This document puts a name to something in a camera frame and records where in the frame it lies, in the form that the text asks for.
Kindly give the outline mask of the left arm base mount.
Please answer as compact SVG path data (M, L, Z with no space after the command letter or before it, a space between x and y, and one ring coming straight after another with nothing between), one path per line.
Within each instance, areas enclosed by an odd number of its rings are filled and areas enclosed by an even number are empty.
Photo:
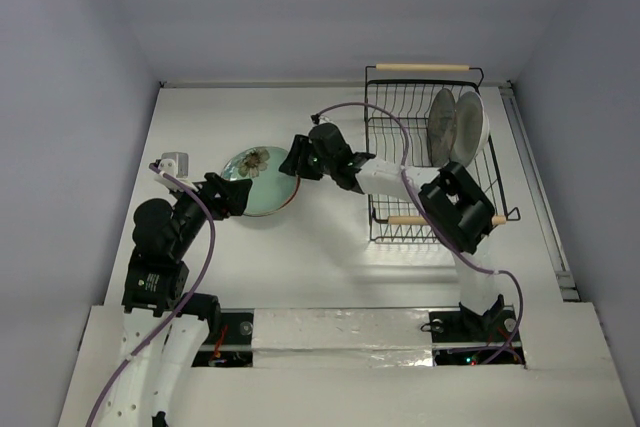
M197 351L193 367L250 368L253 366L253 310L223 310L219 332Z

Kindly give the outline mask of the light green flower plate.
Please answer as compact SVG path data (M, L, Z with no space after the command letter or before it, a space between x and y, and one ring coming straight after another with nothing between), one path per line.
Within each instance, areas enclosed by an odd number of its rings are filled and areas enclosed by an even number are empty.
M288 151L276 146L256 146L240 152L224 166L221 176L226 180L251 179L266 183L288 176L279 172L280 164L285 160Z

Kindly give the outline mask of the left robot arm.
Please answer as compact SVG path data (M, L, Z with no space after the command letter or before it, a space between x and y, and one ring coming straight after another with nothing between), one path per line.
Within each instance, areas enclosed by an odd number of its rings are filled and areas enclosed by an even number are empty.
M203 226L213 228L244 213L253 185L215 173L191 183L158 165L151 169L175 200L153 198L134 212L134 248L122 298L125 331L134 337L114 398L117 416L133 415L131 426L171 425L200 347L225 340L220 302L187 282L184 257Z

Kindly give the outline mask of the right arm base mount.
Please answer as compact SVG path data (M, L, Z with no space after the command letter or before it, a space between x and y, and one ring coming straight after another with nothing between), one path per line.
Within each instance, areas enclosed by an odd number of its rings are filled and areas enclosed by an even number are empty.
M430 335L435 366L476 366L484 364L505 342L509 344L489 365L526 364L524 349L518 333L513 334L516 313L507 307L488 330L467 331L457 310L430 311L420 324L420 331Z

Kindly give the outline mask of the red and teal plate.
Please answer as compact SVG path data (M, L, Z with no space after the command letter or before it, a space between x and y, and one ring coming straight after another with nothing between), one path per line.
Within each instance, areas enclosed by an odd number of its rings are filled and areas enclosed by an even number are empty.
M255 181L244 215L266 217L282 211L295 199L300 183L299 177L287 176L266 183Z

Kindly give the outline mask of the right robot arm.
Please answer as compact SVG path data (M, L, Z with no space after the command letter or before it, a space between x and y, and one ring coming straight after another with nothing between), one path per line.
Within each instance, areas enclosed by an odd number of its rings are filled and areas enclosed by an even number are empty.
M329 176L346 191L412 203L454 256L462 331L482 339L496 328L504 298L496 273L474 258L494 228L495 207L464 166L410 167L356 152L336 125L321 123L294 137L279 171L307 180Z

